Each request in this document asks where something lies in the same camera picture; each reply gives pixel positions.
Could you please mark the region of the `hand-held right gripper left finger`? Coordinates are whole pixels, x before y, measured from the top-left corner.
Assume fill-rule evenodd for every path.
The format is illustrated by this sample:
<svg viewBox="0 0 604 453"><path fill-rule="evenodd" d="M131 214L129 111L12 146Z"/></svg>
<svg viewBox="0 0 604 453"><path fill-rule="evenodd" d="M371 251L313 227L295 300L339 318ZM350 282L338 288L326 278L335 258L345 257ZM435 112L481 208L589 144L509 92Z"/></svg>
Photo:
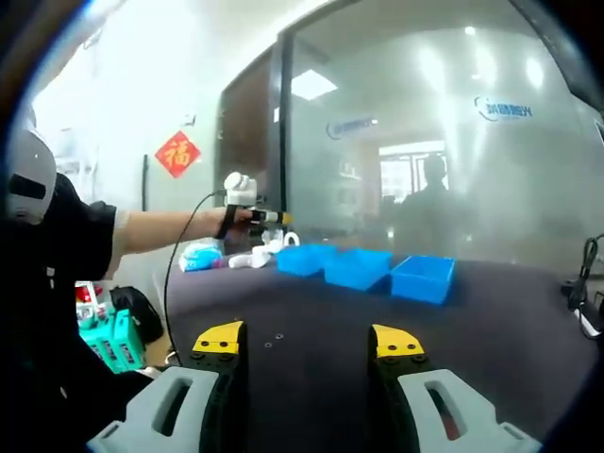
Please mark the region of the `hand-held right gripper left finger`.
<svg viewBox="0 0 604 453"><path fill-rule="evenodd" d="M243 452L248 414L243 321L200 334L191 367L170 367L87 443L91 452Z"/></svg>

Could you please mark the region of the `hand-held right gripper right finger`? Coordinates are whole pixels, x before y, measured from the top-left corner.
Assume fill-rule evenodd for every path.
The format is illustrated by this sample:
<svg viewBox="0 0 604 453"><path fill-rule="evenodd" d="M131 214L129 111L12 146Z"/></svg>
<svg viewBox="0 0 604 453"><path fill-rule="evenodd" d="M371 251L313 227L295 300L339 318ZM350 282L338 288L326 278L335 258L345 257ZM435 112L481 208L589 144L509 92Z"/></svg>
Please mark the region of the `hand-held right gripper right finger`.
<svg viewBox="0 0 604 453"><path fill-rule="evenodd" d="M433 364L408 331L368 330L367 417L374 452L538 452L541 443L497 420L495 405Z"/></svg>

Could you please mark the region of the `person's left hand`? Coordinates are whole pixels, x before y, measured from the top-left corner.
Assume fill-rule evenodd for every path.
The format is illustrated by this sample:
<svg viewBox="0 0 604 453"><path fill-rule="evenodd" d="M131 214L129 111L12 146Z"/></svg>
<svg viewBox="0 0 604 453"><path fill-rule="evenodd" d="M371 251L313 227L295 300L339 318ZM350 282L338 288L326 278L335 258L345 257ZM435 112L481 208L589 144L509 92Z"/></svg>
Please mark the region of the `person's left hand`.
<svg viewBox="0 0 604 453"><path fill-rule="evenodd" d="M218 227L214 238L235 240L244 235L251 226L252 211L228 205L216 211Z"/></svg>

